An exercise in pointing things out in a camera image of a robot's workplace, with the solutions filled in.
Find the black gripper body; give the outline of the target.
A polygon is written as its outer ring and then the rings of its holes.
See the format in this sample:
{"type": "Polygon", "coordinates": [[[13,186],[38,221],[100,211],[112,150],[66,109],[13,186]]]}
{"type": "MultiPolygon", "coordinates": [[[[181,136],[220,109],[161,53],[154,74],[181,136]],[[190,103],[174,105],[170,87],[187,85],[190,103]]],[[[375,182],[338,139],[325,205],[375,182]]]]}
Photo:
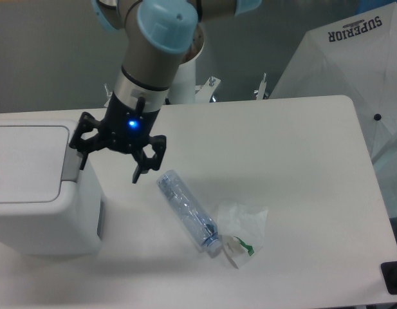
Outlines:
{"type": "Polygon", "coordinates": [[[146,112],[146,103],[143,97],[136,99],[141,108],[130,108],[112,94],[102,120],[102,146],[124,154],[134,153],[147,145],[153,151],[162,152],[162,139],[150,137],[152,127],[159,111],[146,112]]]}

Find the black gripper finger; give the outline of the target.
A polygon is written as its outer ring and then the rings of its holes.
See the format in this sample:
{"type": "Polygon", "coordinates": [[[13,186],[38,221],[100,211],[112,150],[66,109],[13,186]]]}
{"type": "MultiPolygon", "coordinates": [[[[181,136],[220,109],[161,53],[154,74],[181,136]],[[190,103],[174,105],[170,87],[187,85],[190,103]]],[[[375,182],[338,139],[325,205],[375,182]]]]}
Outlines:
{"type": "Polygon", "coordinates": [[[96,120],[88,112],[83,112],[69,142],[69,147],[75,149],[81,158],[81,171],[85,168],[88,155],[107,147],[109,140],[110,132],[104,122],[96,120]]]}
{"type": "Polygon", "coordinates": [[[147,174],[149,170],[158,171],[161,167],[163,157],[167,148],[167,137],[165,135],[147,136],[132,146],[132,156],[137,163],[133,173],[133,183],[136,183],[141,174],[147,174]],[[148,157],[144,148],[150,145],[154,154],[148,157]]]}

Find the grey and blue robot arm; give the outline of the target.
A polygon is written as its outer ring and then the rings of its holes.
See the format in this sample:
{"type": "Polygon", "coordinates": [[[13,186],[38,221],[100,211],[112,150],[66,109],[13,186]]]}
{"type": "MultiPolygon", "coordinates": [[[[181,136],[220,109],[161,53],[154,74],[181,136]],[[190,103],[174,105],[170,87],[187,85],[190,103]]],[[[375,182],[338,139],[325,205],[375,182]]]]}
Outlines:
{"type": "Polygon", "coordinates": [[[88,155],[108,148],[133,156],[141,174],[160,169],[164,135],[151,129],[200,22],[255,10],[260,1],[92,1],[100,22],[123,29],[129,41],[102,120],[81,114],[69,147],[84,169],[88,155]]]}

